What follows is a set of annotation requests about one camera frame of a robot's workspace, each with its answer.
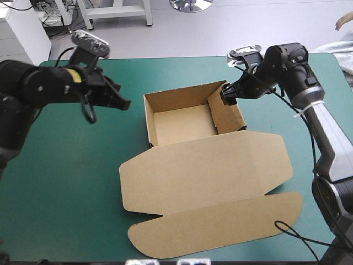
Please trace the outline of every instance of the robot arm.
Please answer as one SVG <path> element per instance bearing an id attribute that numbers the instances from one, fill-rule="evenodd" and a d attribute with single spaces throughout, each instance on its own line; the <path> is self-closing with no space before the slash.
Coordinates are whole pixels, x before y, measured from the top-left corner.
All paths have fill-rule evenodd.
<path id="1" fill-rule="evenodd" d="M 46 105 L 80 103 L 91 124 L 97 120 L 94 105 L 129 108 L 120 86 L 97 68 L 98 58 L 109 55 L 108 43 L 82 30 L 72 41 L 77 48 L 64 67 L 0 62 L 0 179 L 7 162 L 19 155 L 37 111 Z"/>
<path id="2" fill-rule="evenodd" d="M 352 248 L 353 145 L 325 107 L 325 92 L 308 64 L 307 49 L 299 43 L 272 46 L 264 58 L 260 49 L 256 45 L 228 53 L 228 64 L 244 63 L 246 72 L 238 81 L 225 85 L 221 97 L 232 105 L 237 98 L 257 99 L 271 93 L 278 84 L 282 95 L 286 93 L 292 105 L 302 110 L 321 152 L 315 169 L 319 177 L 313 182 L 314 198 L 336 235 L 333 244 Z M 321 264 L 352 265 L 353 256 L 330 247 Z"/>

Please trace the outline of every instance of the green table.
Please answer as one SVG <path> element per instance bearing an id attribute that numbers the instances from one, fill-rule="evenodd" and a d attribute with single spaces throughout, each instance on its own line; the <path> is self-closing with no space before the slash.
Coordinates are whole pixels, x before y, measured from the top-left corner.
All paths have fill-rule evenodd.
<path id="1" fill-rule="evenodd" d="M 327 92 L 327 107 L 353 139 L 353 94 L 334 56 L 311 55 L 312 68 Z M 127 112 L 96 108 L 89 125 L 78 104 L 46 107 L 33 125 L 21 155 L 10 162 L 0 182 L 1 246 L 12 260 L 124 261 L 143 258 L 127 229 L 151 218 L 122 207 L 120 164 L 148 149 L 142 95 L 219 80 L 235 81 L 240 72 L 224 57 L 102 60 L 105 73 L 132 99 Z M 295 228 L 307 237 L 333 239 L 311 195 L 312 154 L 300 119 L 275 96 L 239 100 L 249 130 L 284 137 L 293 178 L 274 192 L 296 190 L 304 197 Z M 325 247 L 314 246 L 321 256 Z M 313 260 L 295 238 L 278 235 L 189 257 L 216 261 Z"/>

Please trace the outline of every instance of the open cardboard box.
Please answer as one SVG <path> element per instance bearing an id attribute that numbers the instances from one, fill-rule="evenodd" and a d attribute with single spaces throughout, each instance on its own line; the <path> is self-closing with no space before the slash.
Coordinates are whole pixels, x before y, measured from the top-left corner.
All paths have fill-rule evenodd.
<path id="1" fill-rule="evenodd" d="M 279 234 L 299 194 L 265 195 L 293 175 L 281 136 L 247 131 L 226 81 L 146 94 L 151 149 L 120 167 L 124 208 L 162 215 L 129 229 L 142 253 L 172 258 Z"/>
<path id="2" fill-rule="evenodd" d="M 174 144 L 246 129 L 238 107 L 225 106 L 220 91 L 226 81 L 144 96 L 149 142 Z"/>

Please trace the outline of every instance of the cable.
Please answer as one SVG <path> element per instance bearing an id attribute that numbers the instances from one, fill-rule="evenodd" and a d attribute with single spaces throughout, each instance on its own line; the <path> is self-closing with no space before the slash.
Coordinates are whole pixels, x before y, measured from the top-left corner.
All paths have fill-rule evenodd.
<path id="1" fill-rule="evenodd" d="M 67 53 L 68 51 L 71 51 L 71 50 L 73 50 L 73 49 L 75 49 L 75 47 L 67 48 L 67 49 L 65 49 L 62 53 L 60 53 L 59 57 L 58 57 L 57 60 L 56 60 L 55 67 L 57 67 L 57 66 L 59 65 L 59 62 L 60 62 L 61 57 L 62 57 L 65 53 Z"/>
<path id="2" fill-rule="evenodd" d="M 287 228 L 289 228 L 290 230 L 292 230 L 295 234 L 292 234 L 288 231 L 286 231 L 285 229 L 281 228 L 278 224 L 283 224 L 285 226 L 287 226 Z M 298 232 L 295 232 L 295 230 L 287 223 L 283 222 L 283 221 L 275 221 L 275 226 L 278 230 L 280 230 L 281 232 L 287 234 L 287 235 L 290 235 L 292 237 L 295 237 L 297 239 L 301 239 L 301 240 L 304 240 L 304 241 L 308 241 L 308 242 L 311 242 L 311 243 L 315 243 L 315 244 L 318 244 L 318 245 L 323 245 L 323 246 L 327 246 L 327 247 L 336 247 L 336 248 L 340 248 L 342 250 L 345 250 L 345 251 L 348 251 L 350 253 L 352 253 L 352 250 L 350 248 L 347 248 L 347 247 L 341 247 L 341 246 L 337 246 L 337 245 L 334 245 L 334 244 L 330 244 L 330 243 L 326 243 L 326 242 L 322 242 L 322 241 L 318 241 L 318 240 L 314 240 L 314 239 L 311 239 L 311 238 L 307 238 L 307 237 L 303 237 L 301 236 Z"/>
<path id="3" fill-rule="evenodd" d="M 60 30 L 58 33 L 56 33 L 56 34 L 54 34 L 54 35 L 50 35 L 50 36 L 48 36 L 48 37 L 49 37 L 49 39 L 50 39 L 50 38 L 52 38 L 52 37 L 58 36 L 58 35 L 59 35 L 60 33 L 62 33 L 64 30 L 66 30 L 66 28 L 64 28 L 64 29 Z"/>
<path id="4" fill-rule="evenodd" d="M 280 228 L 277 223 L 280 223 L 280 224 L 283 224 L 283 225 L 287 226 L 287 228 L 292 230 L 294 234 L 291 234 L 288 231 Z M 288 224 L 286 224 L 285 222 L 282 222 L 282 221 L 275 221 L 275 226 L 276 226 L 276 228 L 278 230 L 282 231 L 283 233 L 286 233 L 288 235 L 294 236 L 294 237 L 300 239 L 301 241 L 303 241 L 303 243 L 308 247 L 308 249 L 311 251 L 311 253 L 313 253 L 316 261 L 320 262 L 318 255 L 316 255 L 315 251 L 311 248 L 311 246 L 308 244 L 308 242 L 296 230 L 294 230 L 290 225 L 288 225 Z"/>
<path id="5" fill-rule="evenodd" d="M 274 94 L 275 96 L 277 96 L 280 100 L 282 100 L 286 105 L 288 105 L 294 112 L 296 112 L 297 114 L 299 113 L 299 111 L 292 106 L 291 103 L 289 103 L 285 98 L 283 98 L 282 96 L 280 96 L 278 93 L 275 92 L 275 89 L 274 88 L 271 88 L 269 87 L 268 85 L 266 85 L 263 81 L 261 81 L 260 79 L 258 79 L 255 75 L 253 75 L 252 73 L 249 73 L 247 72 L 246 70 L 240 68 L 239 66 L 237 65 L 233 65 L 235 68 L 241 70 L 242 72 L 252 76 L 254 79 L 256 79 L 258 82 L 260 82 L 262 85 L 264 85 L 270 93 Z M 351 242 L 351 240 L 343 233 L 341 227 L 338 225 L 335 217 L 333 216 L 332 212 L 329 210 L 329 207 L 327 206 L 327 203 L 326 201 L 324 200 L 324 197 L 321 193 L 321 189 L 320 189 L 320 186 L 318 184 L 318 176 L 317 176 L 317 171 L 316 171 L 316 167 L 317 167 L 317 159 L 316 159 L 316 150 L 315 150 L 315 140 L 314 140 L 314 136 L 313 136 L 313 132 L 312 132 L 312 129 L 310 128 L 310 125 L 308 123 L 308 121 L 303 117 L 303 115 L 300 115 L 301 119 L 304 121 L 308 131 L 309 131 L 309 134 L 310 134 L 310 138 L 311 138 L 311 144 L 312 144 L 312 152 L 313 152 L 313 164 L 314 164 L 314 170 L 313 170 L 313 174 L 314 174 L 314 181 L 315 181 L 315 184 L 317 185 L 317 189 L 318 189 L 318 192 L 319 192 L 319 195 L 320 195 L 320 198 L 321 200 L 323 201 L 324 203 L 324 206 L 325 208 L 327 209 L 327 211 L 329 212 L 335 226 L 337 227 L 337 229 L 339 230 L 340 232 L 340 235 L 343 237 L 343 239 L 346 241 L 346 243 L 349 245 L 349 250 L 351 253 L 353 253 L 353 243 Z"/>
<path id="6" fill-rule="evenodd" d="M 27 11 L 27 10 L 30 10 L 31 8 L 34 8 L 34 6 L 30 6 L 29 8 L 26 8 L 26 9 L 19 9 L 19 8 L 14 8 L 12 6 L 9 6 L 8 4 L 5 4 L 4 3 L 4 0 L 0 0 L 0 3 L 2 3 L 4 6 L 8 7 L 8 8 L 11 8 L 13 10 L 17 10 L 17 11 Z"/>

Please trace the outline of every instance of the yellow label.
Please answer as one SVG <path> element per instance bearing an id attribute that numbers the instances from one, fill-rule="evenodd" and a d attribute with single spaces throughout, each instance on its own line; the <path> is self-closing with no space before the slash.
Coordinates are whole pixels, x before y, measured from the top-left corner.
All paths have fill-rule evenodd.
<path id="1" fill-rule="evenodd" d="M 70 69 L 70 68 L 66 68 L 66 70 L 70 73 L 70 75 L 72 76 L 72 79 L 75 83 L 82 83 L 81 76 L 79 75 L 78 72 L 76 72 L 75 70 Z"/>

